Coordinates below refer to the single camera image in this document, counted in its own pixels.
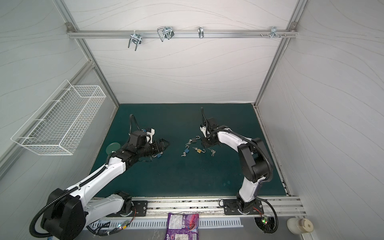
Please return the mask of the silver key bunch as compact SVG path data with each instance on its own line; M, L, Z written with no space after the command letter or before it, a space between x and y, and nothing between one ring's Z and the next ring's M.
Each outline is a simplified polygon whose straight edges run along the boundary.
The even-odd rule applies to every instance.
M209 149L210 150L210 152L211 152L211 156L212 157L214 157L215 156L215 153L216 153L216 151L215 150L213 150L213 149Z

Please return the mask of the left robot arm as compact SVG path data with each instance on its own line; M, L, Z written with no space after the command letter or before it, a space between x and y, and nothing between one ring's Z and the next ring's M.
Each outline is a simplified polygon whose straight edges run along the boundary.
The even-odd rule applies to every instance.
M138 147L126 143L111 153L104 165L77 184L62 190L54 190L47 204L33 217L29 232L35 238L55 237L73 240L88 225L99 219L119 214L134 214L135 205L129 194L118 191L109 197L92 202L92 198L117 176L123 174L143 157L163 153L170 142L159 139Z

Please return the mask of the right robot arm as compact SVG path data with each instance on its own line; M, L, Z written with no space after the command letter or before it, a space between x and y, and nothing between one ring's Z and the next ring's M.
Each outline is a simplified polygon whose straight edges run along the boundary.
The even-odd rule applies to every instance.
M202 142L205 148L224 144L238 153L244 180L237 194L237 208L240 213L248 214L259 201L258 193L262 185L274 176L274 165L266 145L260 138L244 137L205 115L202 115L200 130L204 135Z

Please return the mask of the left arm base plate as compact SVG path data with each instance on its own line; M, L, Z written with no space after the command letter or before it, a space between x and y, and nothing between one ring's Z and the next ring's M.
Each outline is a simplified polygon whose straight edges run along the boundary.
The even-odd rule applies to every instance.
M148 201L126 201L123 207L114 217L145 217L147 214Z

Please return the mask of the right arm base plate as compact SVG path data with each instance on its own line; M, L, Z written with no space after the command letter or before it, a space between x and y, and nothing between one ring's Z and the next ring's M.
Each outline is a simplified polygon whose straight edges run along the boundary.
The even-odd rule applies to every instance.
M245 203L242 199L221 199L219 207L225 215L257 215L263 216L264 209L261 201L253 200Z

